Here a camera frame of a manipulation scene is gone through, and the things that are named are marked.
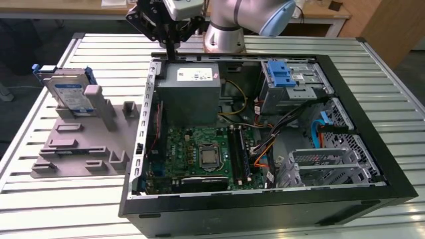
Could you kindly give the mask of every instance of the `table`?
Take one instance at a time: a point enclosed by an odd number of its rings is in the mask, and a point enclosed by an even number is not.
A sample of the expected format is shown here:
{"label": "table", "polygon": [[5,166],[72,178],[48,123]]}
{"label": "table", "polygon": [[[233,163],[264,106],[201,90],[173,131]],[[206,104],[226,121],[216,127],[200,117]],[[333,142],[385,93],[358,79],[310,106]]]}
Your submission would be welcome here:
{"label": "table", "polygon": [[[324,239],[423,238],[425,108],[366,43],[353,38],[245,38],[248,53],[328,54],[369,119],[419,194],[342,226],[210,235],[198,238],[276,238],[313,234]],[[181,52],[201,52],[202,38],[182,43]],[[141,102],[150,52],[164,52],[136,34],[85,34],[72,39],[58,67],[93,68],[113,104]],[[8,238],[142,238],[117,217],[124,176],[32,179],[36,161],[54,124],[56,101],[44,88],[0,162],[0,234]]]}
{"label": "table", "polygon": [[[0,18],[125,20],[129,8],[104,9],[100,3],[101,0],[0,0]],[[326,37],[338,36],[345,20],[351,17],[343,7],[332,11],[313,1],[302,11],[306,24],[330,25]]]}

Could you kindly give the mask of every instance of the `motherboard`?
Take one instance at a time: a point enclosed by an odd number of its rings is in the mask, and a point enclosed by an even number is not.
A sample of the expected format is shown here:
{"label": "motherboard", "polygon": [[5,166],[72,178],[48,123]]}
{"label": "motherboard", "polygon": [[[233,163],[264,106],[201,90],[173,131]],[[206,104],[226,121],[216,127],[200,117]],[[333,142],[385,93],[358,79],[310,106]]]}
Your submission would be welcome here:
{"label": "motherboard", "polygon": [[249,170],[250,128],[170,127],[166,137],[166,159],[150,163],[149,193],[262,188],[261,171]]}

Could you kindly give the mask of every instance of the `ram slot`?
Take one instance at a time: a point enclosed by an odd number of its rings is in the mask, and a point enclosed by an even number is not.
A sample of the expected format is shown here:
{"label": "ram slot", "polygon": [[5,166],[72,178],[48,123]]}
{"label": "ram slot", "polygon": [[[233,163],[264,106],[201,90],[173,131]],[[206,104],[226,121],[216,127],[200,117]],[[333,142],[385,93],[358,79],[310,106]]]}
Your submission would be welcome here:
{"label": "ram slot", "polygon": [[248,149],[245,147],[245,137],[244,137],[244,132],[241,130],[241,128],[238,128],[238,149],[240,149],[240,160],[241,160],[241,166],[242,166],[242,169],[244,169],[244,181],[245,182],[250,182],[250,170],[249,170],[249,157],[248,157]]}
{"label": "ram slot", "polygon": [[230,153],[230,163],[232,163],[232,173],[233,173],[233,181],[236,185],[242,184],[242,166],[240,161],[240,144],[238,144],[238,133],[236,129],[229,127],[226,130],[226,138],[228,138],[228,148]]}

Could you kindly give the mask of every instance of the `black computer case frame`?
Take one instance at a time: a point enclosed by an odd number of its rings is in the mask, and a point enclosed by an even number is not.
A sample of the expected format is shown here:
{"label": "black computer case frame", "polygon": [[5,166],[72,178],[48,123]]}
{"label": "black computer case frame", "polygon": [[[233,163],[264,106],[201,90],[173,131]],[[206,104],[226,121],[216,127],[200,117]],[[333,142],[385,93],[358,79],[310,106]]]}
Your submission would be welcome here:
{"label": "black computer case frame", "polygon": [[188,53],[180,57],[313,58],[336,91],[358,135],[375,160],[386,186],[286,191],[208,197],[161,196],[129,200],[125,174],[118,216],[128,218],[146,237],[220,234],[290,227],[343,224],[383,206],[417,196],[359,103],[326,55]]}

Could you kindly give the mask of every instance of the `gray 3d printed holder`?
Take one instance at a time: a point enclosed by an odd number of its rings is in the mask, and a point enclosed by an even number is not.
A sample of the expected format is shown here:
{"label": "gray 3d printed holder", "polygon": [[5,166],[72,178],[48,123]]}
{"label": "gray 3d printed holder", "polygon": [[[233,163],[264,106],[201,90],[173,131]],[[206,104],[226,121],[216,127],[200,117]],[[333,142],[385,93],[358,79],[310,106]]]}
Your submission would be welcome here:
{"label": "gray 3d printed holder", "polygon": [[30,176],[76,177],[124,174],[128,155],[133,155],[141,106],[124,102],[113,106],[101,95],[101,87],[89,85],[84,95],[94,108],[94,117],[76,117],[58,109]]}

